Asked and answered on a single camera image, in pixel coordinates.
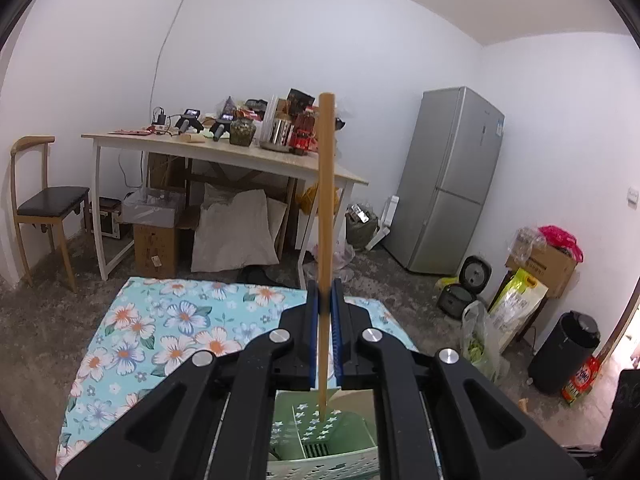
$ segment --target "yellow bag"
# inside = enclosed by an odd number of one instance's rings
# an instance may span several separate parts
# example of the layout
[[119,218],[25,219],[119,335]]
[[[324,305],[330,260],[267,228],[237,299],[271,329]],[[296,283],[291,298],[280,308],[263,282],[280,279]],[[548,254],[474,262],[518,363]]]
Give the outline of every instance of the yellow bag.
[[524,269],[518,269],[504,286],[489,309],[491,320],[500,333],[500,353],[540,306],[548,290]]
[[457,276],[451,276],[450,278],[449,278],[449,277],[447,277],[447,278],[440,278],[440,279],[436,282],[436,284],[435,284],[435,286],[434,286],[434,289],[435,289],[437,292],[442,292],[442,289],[443,289],[443,288],[445,288],[447,285],[453,285],[454,283],[459,283],[459,282],[460,282],[460,280],[458,279],[458,277],[457,277]]
[[[311,187],[307,187],[305,192],[302,194],[296,195],[296,203],[300,206],[302,212],[309,216],[311,214],[311,208],[313,207],[314,200],[316,199],[316,192],[318,192],[318,183],[316,182]],[[334,214],[338,212],[338,204],[340,199],[338,199],[338,188],[334,188]]]

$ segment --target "cardboard box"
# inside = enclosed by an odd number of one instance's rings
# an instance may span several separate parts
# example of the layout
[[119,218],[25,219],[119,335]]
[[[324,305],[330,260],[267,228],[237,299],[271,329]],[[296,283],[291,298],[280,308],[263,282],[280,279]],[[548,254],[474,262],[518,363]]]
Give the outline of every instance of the cardboard box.
[[178,265],[176,228],[134,225],[136,272],[143,278],[175,278]]
[[544,249],[533,247],[531,256],[524,265],[516,263],[513,256],[509,255],[505,266],[511,270],[523,268],[530,272],[548,286],[549,291],[546,294],[548,298],[559,298],[574,273],[576,261],[571,256],[567,256],[562,251],[548,245]]

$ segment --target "wooden chair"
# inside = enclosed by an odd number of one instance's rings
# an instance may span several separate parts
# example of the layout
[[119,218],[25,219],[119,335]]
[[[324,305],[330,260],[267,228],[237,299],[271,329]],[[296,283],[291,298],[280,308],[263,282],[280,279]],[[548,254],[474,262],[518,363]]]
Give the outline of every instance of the wooden chair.
[[[47,232],[49,235],[49,246],[51,247],[52,254],[56,251],[52,230],[53,226],[56,226],[58,236],[60,237],[60,249],[62,251],[62,259],[65,263],[66,275],[69,278],[69,285],[74,292],[78,292],[76,279],[69,260],[69,252],[66,247],[65,231],[62,227],[62,221],[72,211],[79,214],[80,203],[84,200],[84,226],[87,232],[91,234],[92,224],[89,219],[89,188],[78,186],[48,186],[47,152],[49,143],[55,142],[55,140],[56,137],[47,136],[22,137],[16,140],[15,144],[11,147],[11,206],[14,214],[15,235],[18,238],[18,248],[20,249],[20,256],[22,257],[22,264],[24,265],[24,273],[29,285],[33,286],[27,256],[24,253],[20,224],[34,224],[34,226],[40,224],[42,232]],[[18,207],[15,198],[15,155],[41,144],[44,144],[42,152],[42,191]]]

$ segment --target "pink bag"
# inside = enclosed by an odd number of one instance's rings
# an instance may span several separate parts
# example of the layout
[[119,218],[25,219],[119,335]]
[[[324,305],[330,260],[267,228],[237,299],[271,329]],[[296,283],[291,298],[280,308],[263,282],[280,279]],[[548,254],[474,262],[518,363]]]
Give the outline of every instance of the pink bag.
[[540,227],[538,231],[545,237],[546,243],[553,247],[567,249],[576,262],[579,264],[582,263],[584,255],[580,247],[578,247],[575,236],[571,233],[555,225],[545,225],[544,227]]

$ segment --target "green vegetable bag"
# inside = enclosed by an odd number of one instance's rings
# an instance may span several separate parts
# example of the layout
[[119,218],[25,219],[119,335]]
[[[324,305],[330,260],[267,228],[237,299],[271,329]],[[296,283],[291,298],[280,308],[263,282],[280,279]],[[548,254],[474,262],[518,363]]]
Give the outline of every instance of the green vegetable bag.
[[500,356],[500,333],[481,301],[474,301],[462,313],[462,355],[494,383],[509,371],[509,362]]

